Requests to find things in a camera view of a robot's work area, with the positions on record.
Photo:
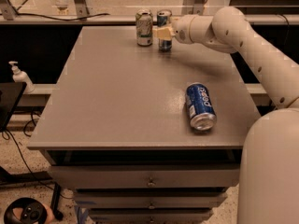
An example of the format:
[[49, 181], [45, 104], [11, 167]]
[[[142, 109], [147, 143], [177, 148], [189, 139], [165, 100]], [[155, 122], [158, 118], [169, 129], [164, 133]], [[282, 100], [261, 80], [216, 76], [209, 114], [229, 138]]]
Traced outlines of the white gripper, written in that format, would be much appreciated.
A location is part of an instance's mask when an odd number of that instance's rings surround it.
[[172, 28], [160, 27], [152, 30], [153, 36], [166, 41], [171, 41], [173, 37], [182, 44], [192, 44], [191, 25], [194, 20], [193, 15], [185, 15], [182, 17], [175, 17], [172, 20]]

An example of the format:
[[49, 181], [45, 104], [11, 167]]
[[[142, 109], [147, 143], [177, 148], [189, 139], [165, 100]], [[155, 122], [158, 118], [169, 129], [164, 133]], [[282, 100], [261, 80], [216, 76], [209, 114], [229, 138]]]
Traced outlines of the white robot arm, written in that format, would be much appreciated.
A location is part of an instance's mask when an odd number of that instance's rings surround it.
[[272, 101], [242, 149], [237, 224], [299, 224], [299, 66], [254, 31], [235, 7], [211, 17], [185, 15], [153, 35], [239, 53]]

